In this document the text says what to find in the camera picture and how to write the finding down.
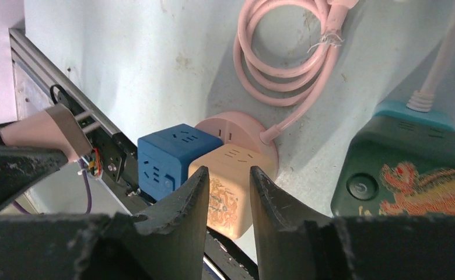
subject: dragon illustration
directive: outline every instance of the dragon illustration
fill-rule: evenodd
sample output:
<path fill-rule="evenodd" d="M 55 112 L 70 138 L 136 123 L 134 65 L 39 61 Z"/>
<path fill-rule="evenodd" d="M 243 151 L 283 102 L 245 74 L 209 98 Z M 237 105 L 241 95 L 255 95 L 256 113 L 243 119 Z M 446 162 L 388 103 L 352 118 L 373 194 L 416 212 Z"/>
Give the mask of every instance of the dragon illustration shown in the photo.
<path fill-rule="evenodd" d="M 207 214 L 207 224 L 211 228 L 221 226 L 231 228 L 236 220 L 236 209 L 238 199 L 234 193 L 229 191 L 221 182 L 214 178 L 210 181 L 209 210 Z"/>
<path fill-rule="evenodd" d="M 382 184 L 394 194 L 395 203 L 382 201 L 381 211 L 386 215 L 444 213 L 455 215 L 455 169 L 436 169 L 418 174 L 410 162 L 401 162 L 395 168 L 382 167 Z"/>

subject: socket hole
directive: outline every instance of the socket hole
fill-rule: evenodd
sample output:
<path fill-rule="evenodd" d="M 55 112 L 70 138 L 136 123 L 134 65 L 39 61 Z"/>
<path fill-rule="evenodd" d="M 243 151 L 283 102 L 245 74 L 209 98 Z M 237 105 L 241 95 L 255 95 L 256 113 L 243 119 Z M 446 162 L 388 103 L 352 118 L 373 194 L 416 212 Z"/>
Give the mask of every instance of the socket hole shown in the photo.
<path fill-rule="evenodd" d="M 433 134 L 429 134 L 429 137 L 440 138 L 440 139 L 444 138 L 444 136 L 442 136 L 442 135 L 433 135 Z"/>
<path fill-rule="evenodd" d="M 399 122 L 398 126 L 404 130 L 415 131 L 415 125 L 408 122 Z"/>
<path fill-rule="evenodd" d="M 437 128 L 431 128 L 430 131 L 432 131 L 432 132 L 437 132 L 437 133 L 441 133 L 441 134 L 443 133 L 442 130 L 437 129 Z"/>

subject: gray surface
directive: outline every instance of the gray surface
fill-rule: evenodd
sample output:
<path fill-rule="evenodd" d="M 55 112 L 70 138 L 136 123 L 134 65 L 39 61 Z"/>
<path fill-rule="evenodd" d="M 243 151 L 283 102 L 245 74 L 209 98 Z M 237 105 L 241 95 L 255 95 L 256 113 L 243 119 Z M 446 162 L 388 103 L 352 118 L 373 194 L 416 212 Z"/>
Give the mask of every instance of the gray surface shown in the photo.
<path fill-rule="evenodd" d="M 242 3 L 26 0 L 26 32 L 56 66 L 71 69 L 72 81 L 135 143 L 150 132 L 195 125 L 226 110 L 247 112 L 269 127 L 293 109 L 254 100 L 234 73 Z M 323 95 L 276 140 L 276 182 L 283 189 L 331 215 L 350 139 L 383 98 L 406 102 L 420 87 L 451 5 L 359 2 L 345 22 L 341 58 Z M 255 53 L 272 65 L 297 64 L 319 39 L 318 28 L 299 8 L 277 9 L 259 24 Z M 435 107 L 455 121 L 455 62 L 439 94 Z M 237 244 L 256 258 L 252 230 Z"/>

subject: metal frame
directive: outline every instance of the metal frame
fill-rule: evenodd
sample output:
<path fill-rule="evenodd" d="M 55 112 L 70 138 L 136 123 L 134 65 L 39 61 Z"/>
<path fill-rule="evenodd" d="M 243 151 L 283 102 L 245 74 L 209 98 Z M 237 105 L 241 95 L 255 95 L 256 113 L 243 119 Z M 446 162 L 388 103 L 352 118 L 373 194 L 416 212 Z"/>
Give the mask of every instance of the metal frame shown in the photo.
<path fill-rule="evenodd" d="M 131 195 L 137 193 L 138 189 L 137 147 L 24 35 L 23 30 L 10 29 L 9 37 L 13 61 L 20 65 L 46 94 L 49 95 L 51 85 L 61 85 L 67 91 L 64 98 L 72 104 L 69 109 L 73 113 L 91 111 L 94 121 L 101 123 L 101 128 L 89 136 L 98 143 L 112 144 L 112 148 L 106 145 L 106 150 L 113 149 L 113 152 L 120 154 L 118 176 L 105 171 L 103 181 L 129 214 L 135 215 L 146 209 L 146 201 L 151 200 L 147 194 L 142 192 L 141 197 Z M 258 279 L 257 265 L 234 242 L 221 234 L 213 230 L 207 231 L 204 250 L 205 263 L 213 264 L 224 279 Z"/>

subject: plug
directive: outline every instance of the plug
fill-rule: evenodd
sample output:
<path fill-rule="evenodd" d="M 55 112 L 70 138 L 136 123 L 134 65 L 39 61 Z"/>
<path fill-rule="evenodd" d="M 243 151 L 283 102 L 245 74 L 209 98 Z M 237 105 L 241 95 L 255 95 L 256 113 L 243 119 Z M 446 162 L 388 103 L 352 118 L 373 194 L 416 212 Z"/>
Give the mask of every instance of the plug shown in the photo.
<path fill-rule="evenodd" d="M 222 141 L 186 124 L 138 139 L 138 184 L 155 200 L 179 188 L 196 158 L 220 147 Z"/>
<path fill-rule="evenodd" d="M 260 134 L 265 127 L 249 115 L 238 111 L 227 111 L 201 121 L 195 127 L 222 139 L 224 144 L 234 144 L 244 149 L 268 156 L 279 169 L 279 157 L 273 141 L 265 144 Z"/>
<path fill-rule="evenodd" d="M 210 199 L 207 226 L 234 240 L 253 223 L 250 206 L 250 168 L 260 167 L 272 180 L 277 168 L 268 156 L 225 144 L 190 164 L 192 175 L 201 166 L 209 169 Z"/>

